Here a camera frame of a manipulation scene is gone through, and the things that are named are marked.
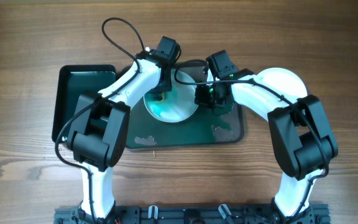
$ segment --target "black cable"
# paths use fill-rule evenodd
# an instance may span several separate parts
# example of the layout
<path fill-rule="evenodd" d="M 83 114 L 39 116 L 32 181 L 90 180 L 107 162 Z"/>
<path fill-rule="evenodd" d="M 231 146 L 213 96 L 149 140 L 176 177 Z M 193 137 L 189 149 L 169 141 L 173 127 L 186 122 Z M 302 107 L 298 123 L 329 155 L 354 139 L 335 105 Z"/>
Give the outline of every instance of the black cable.
<path fill-rule="evenodd" d="M 176 63 L 179 60 L 180 56 L 181 56 L 181 48 L 179 47 L 179 54 L 178 54 L 177 58 L 175 59 L 174 63 Z"/>
<path fill-rule="evenodd" d="M 109 21 L 112 21 L 112 20 L 117 20 L 117 21 L 122 21 L 122 22 L 125 22 L 126 24 L 128 24 L 136 33 L 137 37 L 139 38 L 139 41 L 140 41 L 140 44 L 142 45 L 142 50 L 144 50 L 144 45 L 143 45 L 143 41 L 142 41 L 142 38 L 140 37 L 139 33 L 137 32 L 137 30 L 135 29 L 135 27 L 130 24 L 129 22 L 127 22 L 126 20 L 124 19 L 121 19 L 121 18 L 116 18 L 116 17 L 113 17 L 113 18 L 109 18 L 109 19 L 106 19 L 103 24 L 102 24 L 102 33 L 104 35 L 104 37 L 110 42 L 112 43 L 114 46 L 116 46 L 119 50 L 121 50 L 122 52 L 124 52 L 126 55 L 128 55 L 131 59 L 133 59 L 133 61 L 136 63 L 137 65 L 137 70 L 135 72 L 135 74 L 130 78 L 128 79 L 128 81 L 126 81 L 123 85 L 121 85 L 119 88 L 117 88 L 117 90 L 115 90 L 114 92 L 112 92 L 111 94 L 109 94 L 108 96 L 104 97 L 104 98 L 101 98 L 97 101 L 95 101 L 94 103 L 86 106 L 85 108 L 83 108 L 82 110 L 80 110 L 78 113 L 74 114 L 74 116 L 72 118 L 70 118 L 67 123 L 62 127 L 62 129 L 60 130 L 59 132 L 59 135 L 57 136 L 56 138 L 56 142 L 55 142 L 55 154 L 56 156 L 60 159 L 60 161 L 62 161 L 64 164 L 66 165 L 69 165 L 69 166 L 72 166 L 72 167 L 76 167 L 76 168 L 79 168 L 79 169 L 83 169 L 87 175 L 88 175 L 88 183 L 89 183 L 89 206 L 90 206 L 90 209 L 91 209 L 91 216 L 92 216 L 92 219 L 93 219 L 93 222 L 96 224 L 96 218 L 95 218 L 95 215 L 94 215 L 94 208 L 93 208 L 93 194 L 92 194 L 92 172 L 81 166 L 81 165 L 78 165 L 78 164 L 74 164 L 72 162 L 68 162 L 66 160 L 64 160 L 64 158 L 62 157 L 62 155 L 60 155 L 59 153 L 59 142 L 63 136 L 63 133 L 66 131 L 66 129 L 71 126 L 71 124 L 74 122 L 75 119 L 77 119 L 79 116 L 81 116 L 81 114 L 83 114 L 85 111 L 95 107 L 95 106 L 98 106 L 99 104 L 107 101 L 110 97 L 116 95 L 117 93 L 119 93 L 128 83 L 130 83 L 131 81 L 133 81 L 133 79 L 139 74 L 140 72 L 140 64 L 139 62 L 136 60 L 136 58 L 131 55 L 128 51 L 126 51 L 125 49 L 123 49 L 122 47 L 120 47 L 119 45 L 117 45 L 114 41 L 112 41 L 108 36 L 107 34 L 105 33 L 104 31 L 104 26 L 106 25 L 107 22 Z"/>
<path fill-rule="evenodd" d="M 230 83 L 230 84 L 234 84 L 234 83 L 247 83 L 247 84 L 251 84 L 251 85 L 255 85 L 255 86 L 259 86 L 269 92 L 271 92 L 273 95 L 275 95 L 277 98 L 279 98 L 280 100 L 286 102 L 288 105 L 290 105 L 294 112 L 305 122 L 305 124 L 307 125 L 308 129 L 310 130 L 310 133 L 311 135 L 313 136 L 313 139 L 314 141 L 316 142 L 317 146 L 318 146 L 318 149 L 320 151 L 320 154 L 321 154 L 321 158 L 323 160 L 323 165 L 324 165 L 324 173 L 323 174 L 320 174 L 320 175 L 316 175 L 316 176 L 313 176 L 312 178 L 310 178 L 308 180 L 308 185 L 306 187 L 306 192 L 302 198 L 302 201 L 301 203 L 299 204 L 298 208 L 295 210 L 295 212 L 293 213 L 293 215 L 287 220 L 287 223 L 291 223 L 294 221 L 294 219 L 296 218 L 296 216 L 300 213 L 300 210 L 302 209 L 303 206 L 305 206 L 305 203 L 306 203 L 306 199 L 308 198 L 309 196 L 309 193 L 310 193 L 310 190 L 311 190 L 311 186 L 313 185 L 313 182 L 316 180 L 316 179 L 320 179 L 320 178 L 323 178 L 323 177 L 326 177 L 329 173 L 329 165 L 328 165 L 328 160 L 327 160 L 327 157 L 324 153 L 324 150 L 323 150 L 323 146 L 321 145 L 321 142 L 316 134 L 316 131 L 314 131 L 312 125 L 310 124 L 310 122 L 308 121 L 308 119 L 306 118 L 306 116 L 298 109 L 298 108 L 295 108 L 293 103 L 291 101 L 289 101 L 288 99 L 286 99 L 284 97 L 284 95 L 280 95 L 278 94 L 276 91 L 272 90 L 271 88 L 263 85 L 263 84 L 260 84 L 260 83 L 257 83 L 253 78 L 249 79 L 249 80 L 218 80 L 218 81 L 210 81 L 210 82 L 197 82 L 197 83 L 189 83 L 189 82 L 183 82 L 183 81 L 180 81 L 178 80 L 177 78 L 177 73 L 179 71 L 180 68 L 183 68 L 183 67 L 186 67 L 186 65 L 191 65 L 192 67 L 194 65 L 194 63 L 200 63 L 204 66 L 208 66 L 208 64 L 204 61 L 204 60 L 200 60 L 200 59 L 194 59 L 194 60 L 188 60 L 186 62 L 183 62 L 181 63 L 179 66 L 177 66 L 177 69 L 175 70 L 175 75 L 174 75 L 174 78 L 175 78 L 175 81 L 178 82 L 178 83 L 181 83 L 183 85 L 206 85 L 206 84 L 215 84 L 215 83 Z"/>

